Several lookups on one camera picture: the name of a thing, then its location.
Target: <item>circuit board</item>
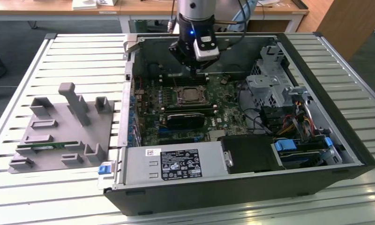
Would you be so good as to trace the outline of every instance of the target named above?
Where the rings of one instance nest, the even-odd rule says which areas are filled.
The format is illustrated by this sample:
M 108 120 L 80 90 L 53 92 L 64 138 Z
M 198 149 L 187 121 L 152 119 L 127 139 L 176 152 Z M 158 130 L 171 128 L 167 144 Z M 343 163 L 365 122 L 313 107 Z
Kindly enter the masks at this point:
M 139 109 L 142 131 L 142 145 L 159 145 L 164 141 L 191 139 L 194 142 L 208 142 L 211 131 L 224 131 L 226 135 L 242 135 L 248 133 L 243 113 L 236 103 L 236 81 L 226 82 L 223 76 L 210 75 L 207 84 L 200 87 L 206 89 L 206 101 L 216 104 L 215 116 L 204 118 L 204 126 L 196 129 L 182 129 L 164 131 L 166 126 L 160 121 L 163 118 L 162 107 L 166 98 L 162 93 L 171 91 L 171 101 L 178 98 L 176 91 L 182 87 L 163 87 L 158 81 L 143 82 L 144 93 L 142 95 L 142 108 Z

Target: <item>warning label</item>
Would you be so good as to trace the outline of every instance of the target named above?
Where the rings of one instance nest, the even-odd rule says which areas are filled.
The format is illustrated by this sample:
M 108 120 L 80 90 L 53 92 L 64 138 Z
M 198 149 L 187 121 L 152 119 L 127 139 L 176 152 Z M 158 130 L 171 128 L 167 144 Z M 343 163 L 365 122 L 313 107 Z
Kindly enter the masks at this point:
M 163 151 L 160 154 L 163 180 L 202 177 L 202 166 L 198 149 Z

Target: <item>blue latch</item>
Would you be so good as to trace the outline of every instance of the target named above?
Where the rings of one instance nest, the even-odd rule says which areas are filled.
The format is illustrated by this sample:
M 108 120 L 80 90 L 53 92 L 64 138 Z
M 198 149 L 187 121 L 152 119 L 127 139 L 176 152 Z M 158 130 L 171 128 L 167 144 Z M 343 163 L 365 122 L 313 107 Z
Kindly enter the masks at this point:
M 283 139 L 277 141 L 275 148 L 277 151 L 294 150 L 297 149 L 297 145 L 293 139 Z
M 281 146 L 281 144 L 277 142 L 274 145 L 275 145 L 275 149 L 277 149 L 277 151 L 281 151 L 281 150 L 282 150 L 282 146 Z
M 99 175 L 111 174 L 111 165 L 102 165 L 99 167 Z
M 327 144 L 329 147 L 331 147 L 334 145 L 330 137 L 326 137 L 326 144 Z

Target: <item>metal table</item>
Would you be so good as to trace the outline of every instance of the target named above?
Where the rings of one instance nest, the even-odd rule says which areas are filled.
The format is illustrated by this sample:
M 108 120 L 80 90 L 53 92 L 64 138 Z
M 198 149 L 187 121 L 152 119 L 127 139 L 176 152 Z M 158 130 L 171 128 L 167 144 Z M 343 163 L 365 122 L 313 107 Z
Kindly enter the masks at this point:
M 375 93 L 322 37 L 287 35 L 375 157 Z M 116 157 L 123 40 L 123 34 L 44 40 L 0 119 L 0 224 L 375 224 L 375 169 L 311 196 L 139 217 L 123 216 L 102 195 L 98 168 L 9 174 L 8 162 L 32 115 L 28 105 L 36 96 L 64 102 L 61 82 L 74 82 L 87 101 L 104 95 L 116 101 L 110 160 Z

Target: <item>desk leg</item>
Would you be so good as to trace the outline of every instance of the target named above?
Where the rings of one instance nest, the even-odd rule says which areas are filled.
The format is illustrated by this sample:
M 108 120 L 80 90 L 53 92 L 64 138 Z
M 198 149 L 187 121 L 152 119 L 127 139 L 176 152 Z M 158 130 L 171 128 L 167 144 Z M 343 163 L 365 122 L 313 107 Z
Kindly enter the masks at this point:
M 130 20 L 131 20 L 130 15 L 119 15 L 120 29 L 124 34 L 131 33 Z
M 303 19 L 303 15 L 302 14 L 298 14 L 298 15 L 293 16 L 293 19 L 289 22 L 289 25 L 286 27 L 286 32 L 287 33 L 293 33 L 293 32 L 295 32 L 298 30 L 298 27 L 301 25 L 302 19 Z
M 29 24 L 31 29 L 36 29 L 37 28 L 37 21 L 27 21 Z

